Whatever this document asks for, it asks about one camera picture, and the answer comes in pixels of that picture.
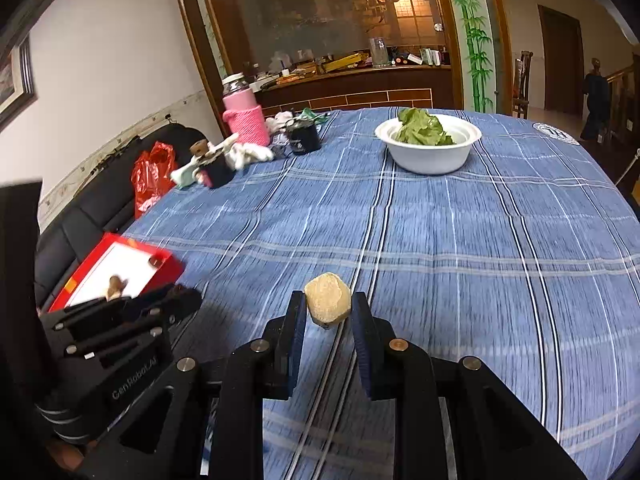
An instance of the glass partition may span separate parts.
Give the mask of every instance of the glass partition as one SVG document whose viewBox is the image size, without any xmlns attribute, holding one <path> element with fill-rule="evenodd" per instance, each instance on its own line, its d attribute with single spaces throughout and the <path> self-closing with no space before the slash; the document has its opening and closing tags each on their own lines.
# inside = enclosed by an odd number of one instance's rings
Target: glass partition
<svg viewBox="0 0 640 480">
<path fill-rule="evenodd" d="M 366 50 L 376 37 L 387 46 L 446 45 L 438 0 L 237 1 L 262 70 L 287 56 L 298 62 Z"/>
</svg>

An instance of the bamboo painting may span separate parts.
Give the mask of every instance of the bamboo painting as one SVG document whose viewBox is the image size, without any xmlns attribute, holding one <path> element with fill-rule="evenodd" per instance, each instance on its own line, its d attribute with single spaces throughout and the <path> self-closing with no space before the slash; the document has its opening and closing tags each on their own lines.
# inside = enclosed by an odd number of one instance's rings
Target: bamboo painting
<svg viewBox="0 0 640 480">
<path fill-rule="evenodd" d="M 466 46 L 469 49 L 469 63 L 471 65 L 471 81 L 474 93 L 474 109 L 476 112 L 491 111 L 494 102 L 486 95 L 486 83 L 493 72 L 491 61 L 487 56 L 484 45 L 491 41 L 484 28 L 486 18 L 476 16 L 481 9 L 478 0 L 453 0 L 462 12 L 462 20 L 465 24 Z"/>
</svg>

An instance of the doorway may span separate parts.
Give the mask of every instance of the doorway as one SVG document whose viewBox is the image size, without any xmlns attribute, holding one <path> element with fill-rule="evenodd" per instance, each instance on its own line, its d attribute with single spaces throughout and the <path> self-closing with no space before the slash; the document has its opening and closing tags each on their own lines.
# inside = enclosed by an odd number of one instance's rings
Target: doorway
<svg viewBox="0 0 640 480">
<path fill-rule="evenodd" d="M 584 57 L 580 21 L 538 6 L 545 47 L 545 110 L 582 115 Z"/>
</svg>

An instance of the yellow box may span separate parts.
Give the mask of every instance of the yellow box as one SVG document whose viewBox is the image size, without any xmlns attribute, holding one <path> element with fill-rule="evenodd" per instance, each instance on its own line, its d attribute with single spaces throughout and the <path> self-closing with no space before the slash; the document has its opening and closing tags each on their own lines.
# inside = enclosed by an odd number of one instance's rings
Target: yellow box
<svg viewBox="0 0 640 480">
<path fill-rule="evenodd" d="M 331 72 L 332 70 L 338 70 L 339 68 L 344 68 L 353 63 L 359 63 L 367 59 L 367 57 L 367 54 L 351 54 L 350 56 L 343 57 L 342 59 L 336 59 L 335 61 L 325 63 L 322 65 L 322 68 L 324 68 L 325 72 Z"/>
</svg>

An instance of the leafy vegetable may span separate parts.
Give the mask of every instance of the leafy vegetable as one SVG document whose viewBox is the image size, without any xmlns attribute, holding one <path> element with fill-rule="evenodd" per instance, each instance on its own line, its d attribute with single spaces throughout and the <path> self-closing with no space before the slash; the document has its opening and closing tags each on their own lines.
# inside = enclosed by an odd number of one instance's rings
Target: leafy vegetable
<svg viewBox="0 0 640 480">
<path fill-rule="evenodd" d="M 396 134 L 395 140 L 407 144 L 421 146 L 446 146 L 455 144 L 450 135 L 442 129 L 442 124 L 436 116 L 430 115 L 420 108 L 400 110 L 398 119 L 402 128 Z"/>
</svg>

